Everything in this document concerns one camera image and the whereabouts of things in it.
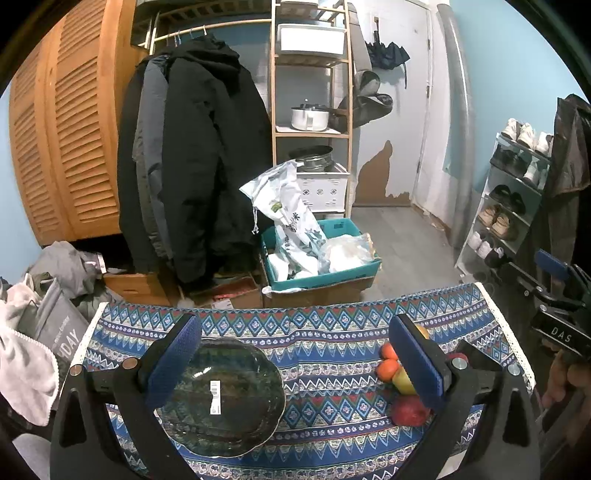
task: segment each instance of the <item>hand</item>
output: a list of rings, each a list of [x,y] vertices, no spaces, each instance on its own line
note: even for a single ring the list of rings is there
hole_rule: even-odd
[[[566,382],[572,386],[581,388],[585,400],[580,411],[570,420],[565,438],[570,446],[574,446],[591,420],[591,366],[587,364],[574,364],[567,368],[563,361],[563,351],[556,354],[550,367],[548,388],[542,397],[544,408],[551,407],[555,402],[560,402],[566,395]]]

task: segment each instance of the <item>green glass plate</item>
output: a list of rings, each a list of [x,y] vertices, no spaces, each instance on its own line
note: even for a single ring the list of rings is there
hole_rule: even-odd
[[[217,388],[219,401],[212,393]],[[236,457],[265,443],[284,409],[281,374],[261,350],[233,338],[209,338],[157,413],[166,433],[191,452]]]

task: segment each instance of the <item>teal plastic crate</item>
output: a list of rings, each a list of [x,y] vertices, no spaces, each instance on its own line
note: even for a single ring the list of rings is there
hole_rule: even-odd
[[[337,218],[331,220],[320,220],[318,222],[320,228],[327,238],[335,238],[341,235],[361,235],[361,231],[348,218]],[[267,229],[262,234],[262,251],[265,259],[265,269],[271,288],[275,291],[287,290],[288,288],[318,288],[327,285],[334,285],[335,283],[344,282],[347,280],[354,280],[356,278],[374,277],[378,272],[379,266],[382,263],[380,258],[376,258],[373,262],[357,268],[343,270],[342,272],[325,273],[315,277],[298,278],[285,281],[277,281],[271,265],[269,264],[268,250],[275,248],[275,227]]]

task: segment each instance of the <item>tablecloth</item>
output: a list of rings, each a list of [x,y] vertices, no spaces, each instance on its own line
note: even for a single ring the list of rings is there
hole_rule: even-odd
[[[204,479],[383,480],[392,476],[424,429],[388,418],[392,385],[377,379],[388,323],[406,313],[425,326],[444,352],[465,339],[502,365],[518,361],[528,389],[534,374],[501,312],[481,284],[429,290],[393,300],[303,309],[183,310],[129,303],[104,304],[73,363],[116,368],[140,357],[185,312],[202,320],[203,336],[232,336],[262,349],[279,368],[286,395],[270,440],[238,458],[207,458],[176,443]],[[480,417],[472,408],[455,453],[467,448]],[[116,406],[109,416],[131,468],[147,473]]]

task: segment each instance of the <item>floor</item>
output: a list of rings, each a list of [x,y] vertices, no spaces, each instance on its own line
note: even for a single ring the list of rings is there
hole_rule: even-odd
[[[410,207],[353,208],[355,225],[368,232],[382,258],[366,301],[393,299],[431,288],[458,285],[453,249],[428,216]]]

